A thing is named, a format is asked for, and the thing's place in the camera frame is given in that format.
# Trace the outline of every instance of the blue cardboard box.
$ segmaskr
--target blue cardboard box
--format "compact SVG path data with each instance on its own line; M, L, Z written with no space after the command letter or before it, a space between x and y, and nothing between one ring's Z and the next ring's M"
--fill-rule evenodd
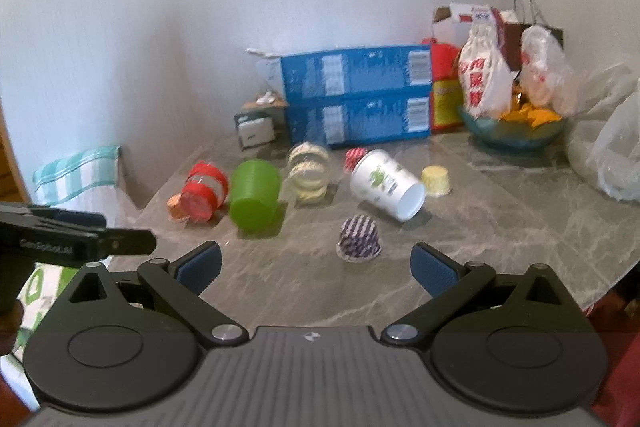
M402 94L293 105L287 109L292 142L330 146L424 138L430 130L430 94Z
M358 145L431 134L429 46L290 55L280 68L293 143Z
M352 48L280 59L287 102L361 98L431 86L430 46Z

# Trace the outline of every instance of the metal screw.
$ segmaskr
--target metal screw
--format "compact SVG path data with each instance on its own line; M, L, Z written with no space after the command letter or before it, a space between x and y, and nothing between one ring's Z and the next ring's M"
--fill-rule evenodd
M395 341L410 341L418 336L418 330L410 324L393 324L386 328L386 334Z
M236 341L242 333L242 328L235 324L220 324L211 330L213 338L219 341Z

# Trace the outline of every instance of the white paper bag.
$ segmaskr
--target white paper bag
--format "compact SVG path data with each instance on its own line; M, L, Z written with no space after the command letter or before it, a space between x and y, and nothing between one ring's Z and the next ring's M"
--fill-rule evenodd
M497 47L495 27L475 23L460 54L460 83L466 111L497 119L511 110L513 75Z

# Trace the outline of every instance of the gray stone countertop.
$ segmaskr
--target gray stone countertop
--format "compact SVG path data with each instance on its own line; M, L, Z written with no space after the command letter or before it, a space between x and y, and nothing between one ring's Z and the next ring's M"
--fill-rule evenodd
M427 301L409 271L412 246L426 241L459 263L483 261L500 273L547 263L582 307L602 297L640 261L640 205L618 203L585 184L558 148L506 155L467 133L380 144L418 177L427 165L449 169L452 192L428 198L401 224L357 201L342 173L344 150L332 152L334 183L315 206L296 203L287 183L282 219L259 235L240 232L224 211L196 225L168 220L166 201L182 189L193 165L212 160L231 174L259 157L283 169L287 146L241 152L235 138L217 140L183 162L136 222L158 237L153 257L177 259L203 241L222 247L222 274L202 294L250 331L258 325L372 325L378 332ZM373 216L382 254L351 264L335 253L340 225L354 214ZM110 269L131 270L146 257L115 258Z

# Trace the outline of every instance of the barcode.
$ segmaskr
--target barcode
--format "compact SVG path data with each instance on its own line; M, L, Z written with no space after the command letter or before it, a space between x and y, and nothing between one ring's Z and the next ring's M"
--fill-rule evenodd
M412 86L431 84L431 52L409 52L409 82Z
M429 130L429 99L412 98L406 102L406 130L407 132L422 132Z
M328 145L345 142L341 105L323 108L322 124L324 126L324 138Z
M324 80L325 95L338 96L344 94L342 55L322 57L322 79Z

